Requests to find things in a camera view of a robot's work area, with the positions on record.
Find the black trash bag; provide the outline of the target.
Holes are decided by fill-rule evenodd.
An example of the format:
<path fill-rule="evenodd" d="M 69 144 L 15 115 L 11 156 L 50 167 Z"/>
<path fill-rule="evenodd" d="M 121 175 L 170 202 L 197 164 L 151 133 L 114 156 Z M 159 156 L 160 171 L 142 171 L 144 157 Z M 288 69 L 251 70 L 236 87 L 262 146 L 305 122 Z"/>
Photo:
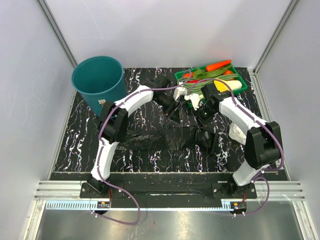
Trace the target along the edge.
<path fill-rule="evenodd" d="M 163 108 L 148 103 L 135 110 L 129 117 L 127 135 L 117 150 L 181 151 L 199 146 L 213 153 L 218 147 L 219 134 L 213 127 L 198 126 L 194 116 L 185 108 L 174 113 L 178 123 L 168 119 Z"/>

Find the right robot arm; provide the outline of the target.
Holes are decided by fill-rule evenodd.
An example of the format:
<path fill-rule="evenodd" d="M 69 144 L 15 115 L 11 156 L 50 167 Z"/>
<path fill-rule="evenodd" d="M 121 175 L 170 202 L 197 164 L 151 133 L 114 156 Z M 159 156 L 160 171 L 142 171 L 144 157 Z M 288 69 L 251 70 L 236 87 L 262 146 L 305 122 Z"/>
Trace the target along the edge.
<path fill-rule="evenodd" d="M 239 198 L 246 191 L 245 185 L 260 171 L 278 160 L 284 162 L 280 125 L 257 117 L 236 99 L 232 91 L 220 92 L 214 83 L 202 87 L 201 92 L 205 103 L 195 111 L 200 123 L 206 124 L 215 114 L 220 113 L 229 118 L 246 136 L 245 161 L 233 173 L 233 182 L 227 186 L 228 194 Z"/>

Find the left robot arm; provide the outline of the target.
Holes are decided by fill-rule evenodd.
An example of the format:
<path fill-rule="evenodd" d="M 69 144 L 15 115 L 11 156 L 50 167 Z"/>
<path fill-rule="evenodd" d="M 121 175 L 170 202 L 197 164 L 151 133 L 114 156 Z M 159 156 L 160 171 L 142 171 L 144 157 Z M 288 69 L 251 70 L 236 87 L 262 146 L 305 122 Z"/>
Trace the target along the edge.
<path fill-rule="evenodd" d="M 126 138 L 130 115 L 144 104 L 154 101 L 162 106 L 168 118 L 173 118 L 179 103 L 167 95 L 166 91 L 182 87 L 186 82 L 169 87 L 170 83 L 166 76 L 160 75 L 154 81 L 148 80 L 144 85 L 140 85 L 128 96 L 104 104 L 99 117 L 96 160 L 87 179 L 87 184 L 96 197 L 102 198 L 108 193 L 109 186 L 106 182 L 111 174 L 111 163 L 118 144 Z"/>

